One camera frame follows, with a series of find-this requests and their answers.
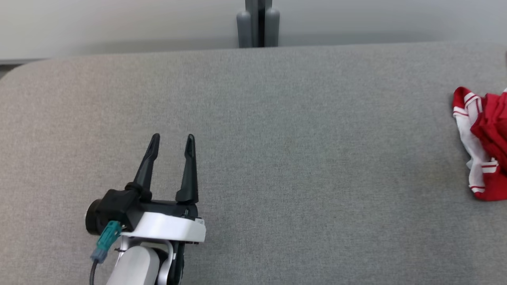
black cable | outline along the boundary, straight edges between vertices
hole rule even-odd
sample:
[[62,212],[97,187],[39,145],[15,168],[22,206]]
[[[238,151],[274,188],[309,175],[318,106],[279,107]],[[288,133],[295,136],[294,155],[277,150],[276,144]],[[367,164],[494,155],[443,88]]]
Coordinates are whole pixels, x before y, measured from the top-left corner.
[[95,269],[97,268],[98,260],[93,261],[92,270],[90,271],[90,285],[95,282]]

red and white garment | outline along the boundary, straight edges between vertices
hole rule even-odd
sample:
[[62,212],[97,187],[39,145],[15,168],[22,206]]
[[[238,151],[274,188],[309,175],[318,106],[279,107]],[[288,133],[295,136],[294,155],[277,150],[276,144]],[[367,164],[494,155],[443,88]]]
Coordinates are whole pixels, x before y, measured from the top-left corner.
[[482,119],[483,98],[459,87],[454,92],[453,117],[456,119],[461,141],[470,154],[467,166],[469,187],[476,198],[485,201],[507,199],[507,175],[499,167],[495,158],[491,158],[483,148],[479,121]]

cable connector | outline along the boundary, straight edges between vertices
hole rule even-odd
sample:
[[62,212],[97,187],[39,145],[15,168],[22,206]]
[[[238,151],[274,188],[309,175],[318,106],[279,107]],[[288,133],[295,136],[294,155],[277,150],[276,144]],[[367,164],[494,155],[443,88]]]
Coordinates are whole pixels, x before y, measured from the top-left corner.
[[98,238],[97,248],[93,251],[90,258],[92,261],[97,261],[99,264],[102,264],[107,257],[107,251],[109,248],[120,236],[122,232],[122,227],[120,222],[110,221],[105,229],[102,231],[102,234]]

floor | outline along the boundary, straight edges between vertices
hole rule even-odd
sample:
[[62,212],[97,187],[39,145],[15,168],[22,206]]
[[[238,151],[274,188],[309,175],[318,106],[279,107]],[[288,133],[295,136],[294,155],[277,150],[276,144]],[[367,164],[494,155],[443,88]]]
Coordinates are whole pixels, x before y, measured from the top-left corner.
[[0,65],[0,79],[18,65]]

gray fabric surface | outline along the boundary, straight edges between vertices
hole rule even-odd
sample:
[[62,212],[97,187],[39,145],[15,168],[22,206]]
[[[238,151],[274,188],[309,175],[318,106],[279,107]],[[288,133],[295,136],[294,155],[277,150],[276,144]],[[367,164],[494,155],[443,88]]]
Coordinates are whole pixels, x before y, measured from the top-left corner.
[[[474,200],[451,116],[501,92],[505,46],[400,44],[127,54],[0,81],[2,284],[86,284],[88,205],[161,134],[172,200],[197,144],[206,242],[183,284],[505,284],[507,201]],[[116,254],[97,270],[105,283]]]

